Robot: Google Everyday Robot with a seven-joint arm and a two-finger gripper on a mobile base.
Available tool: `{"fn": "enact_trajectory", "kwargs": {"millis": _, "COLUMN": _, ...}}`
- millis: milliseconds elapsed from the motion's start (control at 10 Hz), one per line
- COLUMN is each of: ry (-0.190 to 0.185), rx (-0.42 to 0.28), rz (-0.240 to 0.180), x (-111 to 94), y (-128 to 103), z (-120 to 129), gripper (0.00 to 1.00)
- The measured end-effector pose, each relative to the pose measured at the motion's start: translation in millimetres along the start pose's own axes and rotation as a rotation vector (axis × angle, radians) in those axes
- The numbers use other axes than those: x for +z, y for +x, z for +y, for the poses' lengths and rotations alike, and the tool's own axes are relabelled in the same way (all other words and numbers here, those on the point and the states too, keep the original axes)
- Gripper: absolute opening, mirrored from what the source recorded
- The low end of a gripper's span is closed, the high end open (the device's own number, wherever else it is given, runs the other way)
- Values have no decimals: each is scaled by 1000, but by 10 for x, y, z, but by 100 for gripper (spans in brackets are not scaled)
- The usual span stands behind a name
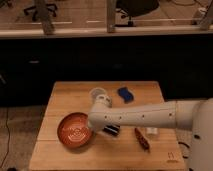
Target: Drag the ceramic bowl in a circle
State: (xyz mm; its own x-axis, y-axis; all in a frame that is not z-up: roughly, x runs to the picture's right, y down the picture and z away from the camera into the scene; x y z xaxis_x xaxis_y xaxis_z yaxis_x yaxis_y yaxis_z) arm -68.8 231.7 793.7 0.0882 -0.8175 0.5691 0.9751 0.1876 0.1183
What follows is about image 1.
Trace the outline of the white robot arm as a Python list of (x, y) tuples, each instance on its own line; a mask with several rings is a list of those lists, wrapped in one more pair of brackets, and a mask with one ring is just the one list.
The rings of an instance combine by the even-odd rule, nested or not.
[(88, 114), (88, 126), (98, 132), (106, 125), (189, 130), (192, 138), (187, 169), (213, 171), (213, 98), (112, 108), (109, 96), (101, 94)]

